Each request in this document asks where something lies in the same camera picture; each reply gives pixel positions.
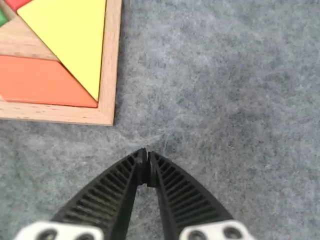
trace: yellow tangram piece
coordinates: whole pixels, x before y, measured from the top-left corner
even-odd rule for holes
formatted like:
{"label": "yellow tangram piece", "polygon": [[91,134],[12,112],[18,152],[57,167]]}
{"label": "yellow tangram piece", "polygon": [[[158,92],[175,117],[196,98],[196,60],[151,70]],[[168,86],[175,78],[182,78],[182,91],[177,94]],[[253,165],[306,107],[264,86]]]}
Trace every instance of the yellow tangram piece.
{"label": "yellow tangram piece", "polygon": [[106,0],[32,0],[17,12],[98,100]]}

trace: wooden frame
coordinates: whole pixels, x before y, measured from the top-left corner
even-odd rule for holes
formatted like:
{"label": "wooden frame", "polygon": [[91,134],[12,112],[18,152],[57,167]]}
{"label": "wooden frame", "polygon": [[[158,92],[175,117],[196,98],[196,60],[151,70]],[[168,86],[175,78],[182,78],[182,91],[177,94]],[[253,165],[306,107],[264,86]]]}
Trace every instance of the wooden frame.
{"label": "wooden frame", "polygon": [[6,102],[0,97],[0,118],[89,125],[113,125],[122,0],[107,0],[97,108]]}

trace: green tangram piece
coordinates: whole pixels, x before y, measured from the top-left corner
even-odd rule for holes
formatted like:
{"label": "green tangram piece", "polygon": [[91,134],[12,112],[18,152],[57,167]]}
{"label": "green tangram piece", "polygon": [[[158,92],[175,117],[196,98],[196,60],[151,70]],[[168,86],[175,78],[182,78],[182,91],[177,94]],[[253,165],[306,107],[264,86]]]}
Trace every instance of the green tangram piece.
{"label": "green tangram piece", "polygon": [[4,12],[1,11],[1,9],[0,9],[0,27],[2,25],[4,25],[6,22],[8,22],[8,19],[7,19],[6,15],[4,14]]}

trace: tangram puzzle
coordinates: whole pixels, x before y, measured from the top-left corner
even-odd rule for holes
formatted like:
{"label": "tangram puzzle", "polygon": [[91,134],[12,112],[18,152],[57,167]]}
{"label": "tangram puzzle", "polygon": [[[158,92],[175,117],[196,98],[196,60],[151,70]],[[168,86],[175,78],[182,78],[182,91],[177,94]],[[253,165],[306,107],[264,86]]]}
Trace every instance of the tangram puzzle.
{"label": "tangram puzzle", "polygon": [[114,122],[122,0],[0,0],[0,118]]}

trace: carpet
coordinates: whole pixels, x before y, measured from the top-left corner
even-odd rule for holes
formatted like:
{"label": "carpet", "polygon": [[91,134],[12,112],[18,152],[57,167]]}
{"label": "carpet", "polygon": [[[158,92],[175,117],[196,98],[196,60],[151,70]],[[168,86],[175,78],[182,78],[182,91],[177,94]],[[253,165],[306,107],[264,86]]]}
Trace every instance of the carpet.
{"label": "carpet", "polygon": [[[0,120],[0,239],[141,147],[257,239],[319,239],[319,12],[319,0],[124,0],[115,126]],[[138,189],[127,239],[164,239],[154,189]]]}

